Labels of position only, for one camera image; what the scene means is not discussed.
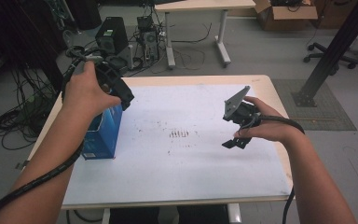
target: table leg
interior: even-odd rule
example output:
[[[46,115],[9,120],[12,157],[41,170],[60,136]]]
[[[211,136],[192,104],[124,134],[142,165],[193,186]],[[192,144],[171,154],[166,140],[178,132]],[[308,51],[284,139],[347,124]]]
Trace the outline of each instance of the table leg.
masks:
[[[167,44],[165,49],[167,51],[167,59],[168,59],[168,67],[173,69],[175,67],[175,58],[173,57],[173,49],[172,49],[172,42],[171,42],[171,28],[169,25],[169,12],[165,13],[165,35]]]
[[[222,17],[220,19],[220,30],[219,30],[219,36],[216,36],[216,44],[217,47],[219,48],[220,54],[222,55],[223,58],[223,63],[224,66],[226,67],[228,64],[231,63],[231,60],[229,59],[227,50],[225,45],[223,44],[223,36],[225,34],[225,29],[226,29],[226,18],[227,18],[227,14],[228,14],[228,10],[224,9],[222,11]]]

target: cardboard box on floor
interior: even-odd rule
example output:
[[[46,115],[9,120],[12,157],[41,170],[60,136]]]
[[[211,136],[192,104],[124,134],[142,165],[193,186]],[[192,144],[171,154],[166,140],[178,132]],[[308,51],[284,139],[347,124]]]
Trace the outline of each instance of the cardboard box on floor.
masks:
[[[304,0],[298,7],[273,7],[269,0],[254,0],[257,20],[266,31],[296,31],[305,28],[308,20],[317,20],[316,7]]]

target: black metal pole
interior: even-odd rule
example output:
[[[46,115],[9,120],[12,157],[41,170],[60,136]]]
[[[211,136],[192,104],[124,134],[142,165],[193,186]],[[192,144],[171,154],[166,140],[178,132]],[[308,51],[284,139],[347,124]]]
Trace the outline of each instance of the black metal pole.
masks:
[[[330,75],[333,67],[344,55],[345,51],[358,36],[358,2],[352,12],[338,30],[322,59],[318,62],[312,74],[301,88],[293,93],[297,106],[315,106],[313,97]]]

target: white table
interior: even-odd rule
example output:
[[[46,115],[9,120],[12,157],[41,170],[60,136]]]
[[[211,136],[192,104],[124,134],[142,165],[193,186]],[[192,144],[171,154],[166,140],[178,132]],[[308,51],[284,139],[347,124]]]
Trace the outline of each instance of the white table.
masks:
[[[175,67],[170,23],[172,23],[172,21],[186,21],[187,23],[200,21],[213,22],[215,12],[220,12],[220,30],[219,35],[216,36],[215,39],[219,52],[222,55],[224,66],[226,67],[231,63],[226,47],[223,44],[228,10],[251,7],[255,7],[255,2],[252,0],[186,0],[157,5],[156,11],[165,13],[168,66],[171,69]]]
[[[125,81],[135,99],[123,114],[116,158],[85,161],[80,157],[62,209],[287,199],[292,182],[282,145],[253,139],[244,150],[219,146],[238,129],[222,120],[223,100],[245,85],[286,115],[267,76],[131,77]],[[173,101],[156,102],[159,99]],[[180,107],[194,114],[184,115]],[[61,99],[32,155],[60,108]],[[199,122],[202,112],[215,119],[209,124]]]

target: gray carpet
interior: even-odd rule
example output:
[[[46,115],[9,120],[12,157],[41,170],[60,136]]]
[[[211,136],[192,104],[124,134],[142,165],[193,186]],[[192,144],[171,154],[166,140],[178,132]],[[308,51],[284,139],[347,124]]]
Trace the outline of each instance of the gray carpet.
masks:
[[[356,131],[345,110],[330,91],[326,83],[313,98],[316,107],[298,107],[291,92],[299,92],[306,80],[272,79],[287,115],[305,130],[313,131]]]

